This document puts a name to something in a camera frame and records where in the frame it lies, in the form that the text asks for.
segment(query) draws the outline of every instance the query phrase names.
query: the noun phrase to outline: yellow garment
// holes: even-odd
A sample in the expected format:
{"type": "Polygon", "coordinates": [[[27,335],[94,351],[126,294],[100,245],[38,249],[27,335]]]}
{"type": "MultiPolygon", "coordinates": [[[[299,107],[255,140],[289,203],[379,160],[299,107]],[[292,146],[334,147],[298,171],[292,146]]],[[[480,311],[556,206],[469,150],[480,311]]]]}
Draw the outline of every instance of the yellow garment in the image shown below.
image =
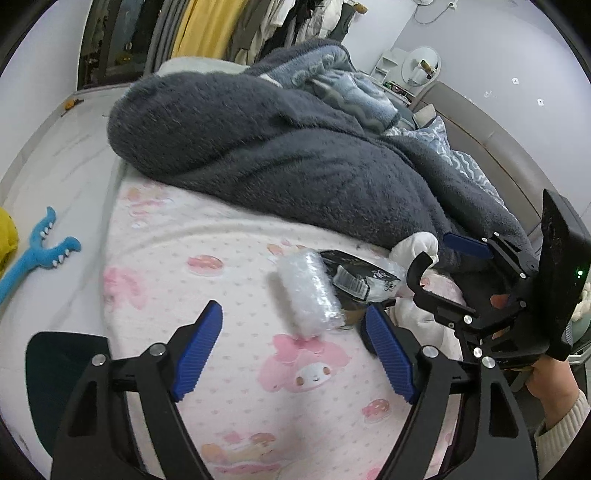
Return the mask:
{"type": "Polygon", "coordinates": [[[0,208],[0,277],[18,248],[17,227],[6,210],[0,208]]]}
{"type": "Polygon", "coordinates": [[[222,59],[248,0],[191,0],[174,39],[173,57],[222,59]]]}

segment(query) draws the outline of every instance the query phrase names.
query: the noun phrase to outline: bedhead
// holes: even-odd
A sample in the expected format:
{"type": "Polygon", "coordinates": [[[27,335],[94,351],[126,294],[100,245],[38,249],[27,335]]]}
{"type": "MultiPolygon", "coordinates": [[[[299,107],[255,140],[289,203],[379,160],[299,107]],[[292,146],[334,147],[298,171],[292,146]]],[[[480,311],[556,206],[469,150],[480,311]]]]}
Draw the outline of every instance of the bedhead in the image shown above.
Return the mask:
{"type": "Polygon", "coordinates": [[[452,148],[470,154],[517,217],[534,251],[542,248],[542,192],[556,190],[533,158],[490,116],[441,82],[425,88],[410,108],[433,104],[452,148]]]}

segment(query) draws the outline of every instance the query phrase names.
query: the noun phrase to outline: pink cartoon print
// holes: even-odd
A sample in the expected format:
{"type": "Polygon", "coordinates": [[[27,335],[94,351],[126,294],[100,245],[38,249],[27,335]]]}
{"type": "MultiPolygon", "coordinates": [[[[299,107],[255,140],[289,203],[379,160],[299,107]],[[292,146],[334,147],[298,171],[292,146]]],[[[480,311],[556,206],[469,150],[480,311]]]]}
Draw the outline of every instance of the pink cartoon print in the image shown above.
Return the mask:
{"type": "Polygon", "coordinates": [[[372,468],[366,475],[365,480],[376,480],[381,470],[381,468],[377,467],[372,468]]]}
{"type": "Polygon", "coordinates": [[[390,403],[388,400],[379,398],[370,402],[367,407],[362,408],[361,413],[365,417],[365,423],[377,423],[390,415],[390,403]]]}
{"type": "Polygon", "coordinates": [[[289,335],[275,335],[277,353],[263,364],[258,381],[268,392],[285,388],[301,393],[314,390],[330,380],[351,358],[336,343],[289,335]]]}
{"type": "Polygon", "coordinates": [[[222,438],[227,445],[207,443],[200,449],[203,460],[213,464],[216,479],[275,480],[285,466],[287,458],[272,433],[243,439],[238,432],[230,432],[222,438]]]}
{"type": "Polygon", "coordinates": [[[141,310],[146,305],[146,294],[140,275],[129,268],[108,267],[103,273],[105,303],[112,310],[128,301],[141,310]]]}
{"type": "Polygon", "coordinates": [[[269,253],[271,254],[268,258],[270,262],[277,263],[277,260],[280,257],[290,255],[304,248],[307,247],[305,245],[293,245],[289,240],[284,239],[281,241],[281,245],[267,244],[267,250],[269,250],[269,253]]]}
{"type": "Polygon", "coordinates": [[[223,262],[211,255],[198,255],[187,260],[189,271],[201,277],[216,277],[222,274],[223,262]]]}
{"type": "Polygon", "coordinates": [[[165,186],[147,180],[138,187],[131,187],[124,196],[129,202],[129,215],[134,218],[132,228],[141,228],[149,223],[152,215],[173,203],[165,186]]]}
{"type": "Polygon", "coordinates": [[[460,305],[466,304],[460,287],[451,278],[447,278],[434,270],[429,269],[425,272],[421,284],[425,287],[425,290],[441,295],[448,300],[453,300],[460,305]]]}

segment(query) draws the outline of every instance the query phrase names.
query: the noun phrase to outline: blue gripper pad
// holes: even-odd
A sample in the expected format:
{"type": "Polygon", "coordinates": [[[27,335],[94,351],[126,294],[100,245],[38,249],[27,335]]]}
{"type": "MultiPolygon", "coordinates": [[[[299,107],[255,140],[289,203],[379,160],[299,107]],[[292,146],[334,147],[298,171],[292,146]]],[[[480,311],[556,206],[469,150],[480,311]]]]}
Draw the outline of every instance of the blue gripper pad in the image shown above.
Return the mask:
{"type": "Polygon", "coordinates": [[[443,245],[456,252],[482,258],[483,260],[491,260],[493,258],[491,248],[486,243],[466,236],[456,235],[455,233],[446,233],[443,235],[443,245]]]}
{"type": "Polygon", "coordinates": [[[386,370],[390,384],[398,395],[402,395],[408,403],[414,405],[420,392],[413,383],[413,365],[386,322],[377,307],[371,305],[367,309],[367,333],[386,370]]]}
{"type": "Polygon", "coordinates": [[[187,394],[195,390],[205,362],[212,352],[217,337],[222,331],[222,307],[217,302],[210,302],[204,318],[199,323],[187,348],[181,354],[176,365],[176,377],[171,389],[174,401],[179,402],[187,394]]]}

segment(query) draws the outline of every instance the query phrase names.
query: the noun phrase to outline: white sleeve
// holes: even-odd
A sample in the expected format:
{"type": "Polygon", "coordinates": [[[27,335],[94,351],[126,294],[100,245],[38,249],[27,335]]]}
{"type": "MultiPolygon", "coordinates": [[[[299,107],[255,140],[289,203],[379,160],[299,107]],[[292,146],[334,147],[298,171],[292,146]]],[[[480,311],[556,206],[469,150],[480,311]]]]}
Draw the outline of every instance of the white sleeve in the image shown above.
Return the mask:
{"type": "Polygon", "coordinates": [[[296,0],[280,0],[275,11],[271,15],[271,26],[279,28],[285,23],[287,14],[294,7],[296,0]]]}
{"type": "Polygon", "coordinates": [[[540,478],[544,478],[564,455],[585,423],[589,410],[591,410],[589,402],[581,392],[570,412],[549,432],[543,433],[545,424],[540,426],[534,435],[535,446],[538,450],[540,478]]]}

